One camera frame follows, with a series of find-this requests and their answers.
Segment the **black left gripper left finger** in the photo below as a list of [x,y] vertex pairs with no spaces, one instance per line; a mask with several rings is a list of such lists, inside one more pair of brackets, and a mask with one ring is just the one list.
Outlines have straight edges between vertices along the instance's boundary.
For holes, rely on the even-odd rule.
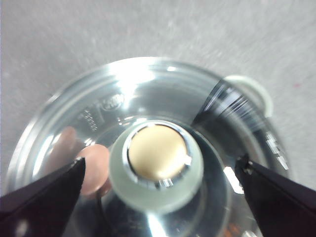
[[0,198],[2,237],[60,237],[80,195],[85,159]]

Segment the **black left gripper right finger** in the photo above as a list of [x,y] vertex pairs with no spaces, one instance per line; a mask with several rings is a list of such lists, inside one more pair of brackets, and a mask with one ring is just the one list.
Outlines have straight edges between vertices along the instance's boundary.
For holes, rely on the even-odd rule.
[[264,237],[314,237],[316,192],[251,161],[236,160],[235,175]]

